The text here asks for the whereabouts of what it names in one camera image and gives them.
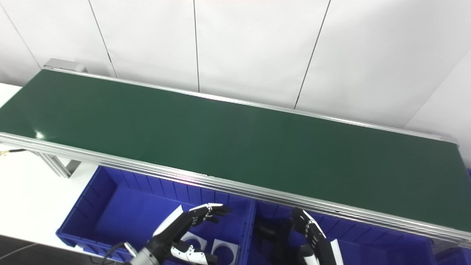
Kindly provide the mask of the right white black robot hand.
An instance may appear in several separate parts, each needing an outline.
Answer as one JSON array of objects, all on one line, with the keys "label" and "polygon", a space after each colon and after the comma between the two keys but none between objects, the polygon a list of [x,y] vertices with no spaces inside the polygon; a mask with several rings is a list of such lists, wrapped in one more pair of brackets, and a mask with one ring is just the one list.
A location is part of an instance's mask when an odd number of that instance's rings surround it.
[{"label": "right white black robot hand", "polygon": [[343,265],[337,239],[328,240],[318,222],[305,210],[293,208],[290,213],[293,230],[305,237],[306,244],[297,251],[301,265]]}]

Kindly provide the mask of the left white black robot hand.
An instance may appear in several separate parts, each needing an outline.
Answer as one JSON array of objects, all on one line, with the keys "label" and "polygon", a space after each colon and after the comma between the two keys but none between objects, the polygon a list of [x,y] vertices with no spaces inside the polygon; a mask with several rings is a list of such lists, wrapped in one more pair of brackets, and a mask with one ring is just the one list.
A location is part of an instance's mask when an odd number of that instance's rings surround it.
[{"label": "left white black robot hand", "polygon": [[188,211],[178,206],[153,233],[151,240],[144,248],[147,252],[146,256],[153,265],[162,265],[171,257],[193,264],[216,265],[218,258],[215,255],[197,250],[183,241],[182,237],[190,228],[205,221],[218,223],[219,216],[225,216],[230,212],[231,207],[220,203],[206,203]]}]

